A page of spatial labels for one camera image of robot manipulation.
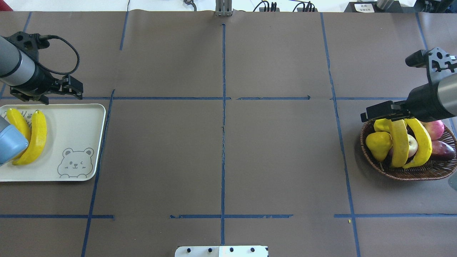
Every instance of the banana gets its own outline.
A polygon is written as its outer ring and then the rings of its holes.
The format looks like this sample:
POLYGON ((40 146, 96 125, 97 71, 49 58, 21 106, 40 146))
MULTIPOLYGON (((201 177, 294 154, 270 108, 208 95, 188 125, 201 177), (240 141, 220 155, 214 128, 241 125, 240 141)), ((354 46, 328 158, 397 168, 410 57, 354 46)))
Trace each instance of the banana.
POLYGON ((431 156, 432 146, 430 135, 419 120, 413 118, 405 119, 405 121, 413 130, 414 136, 417 140, 417 152, 414 155, 413 160, 402 166, 404 169, 407 169, 424 165, 431 156))
POLYGON ((24 154, 19 159, 13 161, 13 165, 26 165, 35 161, 43 152, 47 134, 46 117, 41 111, 36 110, 32 115, 30 144, 24 154))
POLYGON ((390 135, 392 136, 393 156, 391 167, 398 168, 405 165, 408 160, 408 131, 403 120, 390 121, 390 135))
MULTIPOLYGON (((12 125, 16 127, 16 129, 27 139, 30 143, 30 128, 27 125, 26 119, 22 116, 22 114, 13 108, 9 108, 6 111, 6 116, 12 125)), ((14 159, 20 158, 25 153, 25 150, 19 153, 14 157, 14 159)))
POLYGON ((374 131, 376 132, 382 132, 382 131, 385 131, 385 132, 389 132, 390 133, 390 129, 389 129, 389 124, 390 124, 391 120, 389 119, 377 119, 374 121, 374 131))

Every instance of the black cable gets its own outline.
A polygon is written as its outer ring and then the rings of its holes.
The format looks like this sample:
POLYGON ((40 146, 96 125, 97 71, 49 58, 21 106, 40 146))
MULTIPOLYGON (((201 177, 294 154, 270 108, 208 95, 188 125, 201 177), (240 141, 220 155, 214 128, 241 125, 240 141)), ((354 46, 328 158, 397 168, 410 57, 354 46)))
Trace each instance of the black cable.
MULTIPOLYGON (((40 66, 41 68, 51 72, 51 73, 54 73, 54 74, 70 75, 70 74, 74 73, 78 69, 78 67, 80 65, 80 54, 78 53, 78 51, 76 51, 76 49, 67 40, 65 40, 65 39, 63 39, 63 38, 61 38, 59 36, 54 36, 54 35, 40 36, 40 40, 48 40, 48 39, 60 39, 65 44, 67 44, 69 47, 71 47, 71 49, 76 54, 76 66, 69 72, 58 72, 58 71, 54 71, 54 70, 51 70, 51 69, 48 69, 48 68, 44 67, 43 64, 38 62, 38 60, 37 60, 37 65, 40 66)), ((30 57, 32 60, 34 60, 34 58, 31 56, 31 54, 28 54, 27 52, 23 52, 23 53, 25 53, 28 57, 30 57)))
POLYGON ((298 3, 298 4, 295 6, 295 8, 292 10, 292 12, 295 12, 295 10, 297 9, 297 7, 298 7, 299 5, 303 5, 303 9, 305 9, 305 3, 304 3, 304 2, 300 2, 300 3, 298 3))
POLYGON ((194 0, 184 0, 184 3, 186 5, 192 5, 192 7, 194 7, 194 11, 197 11, 197 6, 195 5, 194 0))
POLYGON ((302 10, 302 12, 305 12, 305 11, 306 11, 306 12, 308 12, 308 11, 309 11, 309 12, 314 12, 314 11, 316 10, 316 7, 314 6, 313 3, 311 3, 311 1, 309 1, 309 2, 300 1, 300 0, 290 0, 290 1, 299 2, 299 3, 295 6, 295 8, 293 9, 292 12, 294 12, 294 11, 296 10, 296 8, 297 8, 299 5, 303 5, 303 10, 302 10))
POLYGON ((308 10, 311 10, 311 2, 308 2, 308 4, 306 5, 306 8, 304 8, 302 11, 308 11, 308 10))
POLYGON ((254 8, 253 11, 255 11, 262 3, 263 3, 264 6, 265 6, 265 11, 267 11, 267 9, 268 9, 268 10, 270 9, 270 3, 269 3, 268 1, 262 1, 262 2, 260 2, 260 3, 254 8))

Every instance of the fruit basket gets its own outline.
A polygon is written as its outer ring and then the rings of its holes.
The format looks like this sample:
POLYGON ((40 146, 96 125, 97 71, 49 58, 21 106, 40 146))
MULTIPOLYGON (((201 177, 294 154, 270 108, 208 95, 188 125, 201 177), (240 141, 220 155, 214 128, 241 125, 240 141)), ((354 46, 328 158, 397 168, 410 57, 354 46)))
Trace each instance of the fruit basket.
MULTIPOLYGON (((454 157, 454 159, 450 161, 428 160, 422 166, 412 167, 409 169, 389 167, 392 160, 390 156, 387 156, 387 158, 380 164, 373 157, 371 151, 365 143, 367 136, 375 132, 373 125, 374 121, 368 121, 363 124, 360 132, 360 144, 363 155, 367 159, 368 163, 379 173, 389 178, 402 181, 438 180, 450 176, 457 169, 457 157, 454 157)), ((457 139, 446 125, 444 127, 444 133, 439 140, 445 142, 456 150, 457 139)))

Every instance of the pear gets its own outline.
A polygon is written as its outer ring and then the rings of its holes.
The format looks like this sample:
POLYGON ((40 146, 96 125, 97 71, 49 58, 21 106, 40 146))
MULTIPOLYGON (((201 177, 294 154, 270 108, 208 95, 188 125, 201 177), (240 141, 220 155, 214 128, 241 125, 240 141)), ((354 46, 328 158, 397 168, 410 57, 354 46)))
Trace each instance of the pear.
POLYGON ((392 138, 385 131, 369 134, 365 143, 373 154, 373 157, 379 162, 386 158, 389 150, 392 148, 392 138))

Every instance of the red apple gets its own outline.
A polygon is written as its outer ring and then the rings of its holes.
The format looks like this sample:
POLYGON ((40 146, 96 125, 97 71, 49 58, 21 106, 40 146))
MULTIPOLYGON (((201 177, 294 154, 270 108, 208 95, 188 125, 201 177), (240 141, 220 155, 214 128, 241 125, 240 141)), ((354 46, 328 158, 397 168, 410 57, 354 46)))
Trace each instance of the red apple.
POLYGON ((444 133, 444 123, 441 120, 424 122, 423 124, 432 141, 438 140, 444 133))
MULTIPOLYGON (((408 134, 408 144, 409 144, 409 151, 408 151, 408 158, 412 157, 413 155, 416 154, 417 152, 417 141, 416 139, 408 134)), ((390 157, 393 156, 393 147, 390 149, 389 151, 389 155, 390 157)))

